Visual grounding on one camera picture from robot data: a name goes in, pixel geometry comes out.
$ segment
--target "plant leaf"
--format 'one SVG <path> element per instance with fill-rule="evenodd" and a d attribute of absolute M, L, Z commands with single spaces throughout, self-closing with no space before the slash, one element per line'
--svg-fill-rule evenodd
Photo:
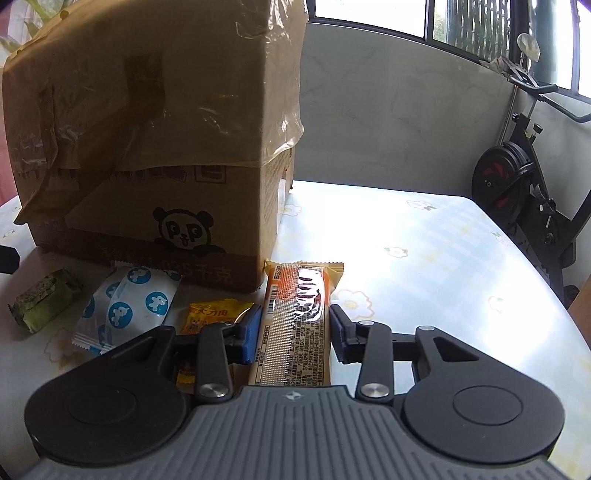
<path fill-rule="evenodd" d="M 25 22 L 25 25 L 27 26 L 27 30 L 31 38 L 34 38 L 35 35 L 37 35 L 37 32 L 39 31 L 39 27 L 36 26 L 33 22 Z"/>
<path fill-rule="evenodd" d="M 49 21 L 51 15 L 45 11 L 45 9 L 41 6 L 38 0 L 25 0 L 25 2 L 27 2 L 35 11 L 35 13 L 39 15 L 39 18 L 41 18 L 43 24 L 46 24 Z"/>
<path fill-rule="evenodd" d="M 9 37 L 8 35 L 0 35 L 0 44 L 8 53 L 14 53 L 22 47 L 22 45 L 19 42 L 17 42 L 14 38 Z"/>

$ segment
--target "cardboard box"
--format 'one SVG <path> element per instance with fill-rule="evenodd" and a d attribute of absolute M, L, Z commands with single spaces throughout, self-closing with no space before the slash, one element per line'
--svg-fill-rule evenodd
<path fill-rule="evenodd" d="M 113 173 L 66 216 L 30 222 L 35 243 L 108 265 L 128 261 L 178 271 L 183 281 L 250 292 L 262 281 L 285 197 L 294 150 L 260 168 L 156 167 Z M 76 170 L 50 185 L 76 188 Z M 24 198 L 41 177 L 15 176 Z"/>
<path fill-rule="evenodd" d="M 569 307 L 569 313 L 574 324 L 591 348 L 591 277 Z"/>
<path fill-rule="evenodd" d="M 80 0 L 4 68 L 38 245 L 258 287 L 293 176 L 304 0 Z"/>

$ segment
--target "exercise bike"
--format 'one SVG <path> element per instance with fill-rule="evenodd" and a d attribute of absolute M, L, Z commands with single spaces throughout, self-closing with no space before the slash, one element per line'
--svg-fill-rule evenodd
<path fill-rule="evenodd" d="M 560 213 L 548 193 L 534 151 L 534 141 L 543 129 L 538 124 L 533 125 L 533 132 L 529 132 L 528 128 L 538 101 L 547 103 L 581 124 L 591 121 L 591 113 L 576 116 L 569 112 L 545 95 L 558 91 L 556 85 L 539 85 L 521 66 L 507 59 L 502 61 L 504 75 L 509 82 L 532 96 L 534 103 L 527 116 L 512 114 L 515 128 L 510 139 L 488 149 L 478 160 L 472 177 L 472 199 L 534 265 L 536 260 L 541 264 L 550 287 L 568 307 L 562 269 L 576 260 L 575 239 L 591 217 L 591 190 L 573 219 Z M 523 236 L 525 242 L 519 241 Z"/>

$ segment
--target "yellow candy wrapper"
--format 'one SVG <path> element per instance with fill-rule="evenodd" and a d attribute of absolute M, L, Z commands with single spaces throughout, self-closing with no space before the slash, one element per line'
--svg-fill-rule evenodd
<path fill-rule="evenodd" d="M 216 322 L 239 322 L 242 316 L 253 306 L 252 302 L 236 299 L 223 299 L 191 303 L 187 320 L 181 330 L 181 335 L 199 333 L 201 329 Z M 177 386 L 193 385 L 195 383 L 195 369 L 188 363 L 178 369 Z"/>

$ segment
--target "flower pattern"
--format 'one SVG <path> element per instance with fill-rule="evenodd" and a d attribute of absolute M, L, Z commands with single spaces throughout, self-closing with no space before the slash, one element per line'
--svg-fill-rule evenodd
<path fill-rule="evenodd" d="M 496 238 L 496 241 L 499 242 L 501 245 L 505 245 L 506 247 L 508 247 L 512 244 L 511 240 L 509 240 L 507 237 L 503 236 L 502 233 L 499 233 L 499 232 L 491 232 L 491 233 Z"/>
<path fill-rule="evenodd" d="M 497 313 L 503 313 L 503 304 L 505 300 L 500 297 L 489 297 L 488 298 L 488 306 L 491 310 L 494 310 Z"/>
<path fill-rule="evenodd" d="M 301 213 L 301 207 L 298 205 L 292 205 L 291 203 L 286 203 L 285 206 L 283 207 L 283 215 L 295 217 L 299 213 Z"/>
<path fill-rule="evenodd" d="M 425 202 L 424 200 L 407 200 L 407 205 L 409 207 L 418 208 L 419 210 L 437 210 L 436 207 L 431 205 L 429 202 Z"/>
<path fill-rule="evenodd" d="M 47 342 L 44 353 L 52 364 L 57 364 L 60 372 L 78 367 L 90 358 L 71 342 L 72 332 L 60 328 Z"/>
<path fill-rule="evenodd" d="M 283 261 L 282 259 L 292 258 L 294 255 L 293 245 L 297 243 L 297 235 L 287 232 L 277 238 L 273 249 L 273 259 Z"/>
<path fill-rule="evenodd" d="M 362 291 L 339 290 L 333 295 L 333 299 L 351 320 L 370 318 L 375 314 L 371 309 L 372 303 Z"/>
<path fill-rule="evenodd" d="M 388 255 L 395 258 L 404 258 L 408 256 L 408 250 L 400 247 L 384 247 Z"/>

